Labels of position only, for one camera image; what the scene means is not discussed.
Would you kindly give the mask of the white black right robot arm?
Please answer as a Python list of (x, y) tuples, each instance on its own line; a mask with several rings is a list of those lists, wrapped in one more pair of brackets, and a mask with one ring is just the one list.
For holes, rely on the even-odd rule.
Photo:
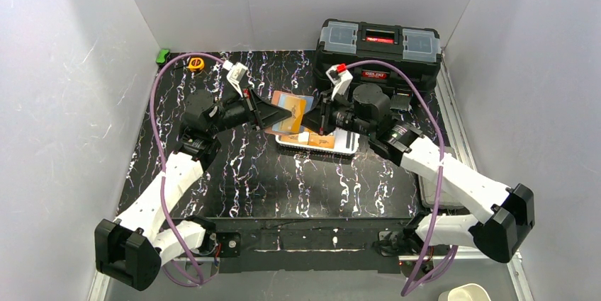
[(411, 244), (469, 246), (499, 263), (510, 262), (535, 225), (534, 192), (521, 183), (511, 188), (461, 163), (403, 122), (390, 105), (375, 84), (354, 89), (352, 101), (330, 89), (304, 114), (301, 124), (320, 135), (339, 128), (367, 136), (377, 155), (440, 183), (469, 210), (467, 215), (415, 217), (404, 231)]

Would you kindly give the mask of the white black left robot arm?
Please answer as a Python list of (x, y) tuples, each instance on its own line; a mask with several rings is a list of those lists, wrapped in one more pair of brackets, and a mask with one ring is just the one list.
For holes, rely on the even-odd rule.
[(291, 111), (265, 101), (251, 88), (226, 102), (209, 91), (192, 93), (185, 101), (174, 151), (159, 153), (160, 173), (113, 221), (103, 219), (96, 226), (96, 270), (139, 291), (182, 254), (198, 270), (192, 251), (202, 247), (214, 228), (190, 218), (176, 224), (171, 210), (213, 163), (220, 149), (218, 133), (244, 124), (264, 130), (291, 116)]

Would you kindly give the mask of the white grey credit card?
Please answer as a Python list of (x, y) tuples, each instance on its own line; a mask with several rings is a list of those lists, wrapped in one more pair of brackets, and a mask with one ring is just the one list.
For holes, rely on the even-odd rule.
[(355, 154), (359, 147), (359, 135), (346, 130), (335, 131), (335, 148), (340, 154)]

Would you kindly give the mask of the orange credit card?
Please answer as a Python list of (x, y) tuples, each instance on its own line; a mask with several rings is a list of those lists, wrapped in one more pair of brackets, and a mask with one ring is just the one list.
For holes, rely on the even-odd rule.
[(308, 146), (319, 147), (322, 149), (334, 149), (335, 148), (335, 136), (334, 135), (319, 135), (316, 133), (309, 133)]
[(272, 127), (274, 132), (296, 134), (300, 132), (301, 120), (307, 106), (307, 100), (301, 96), (283, 93), (280, 95), (278, 106), (291, 112), (291, 117), (278, 122)]

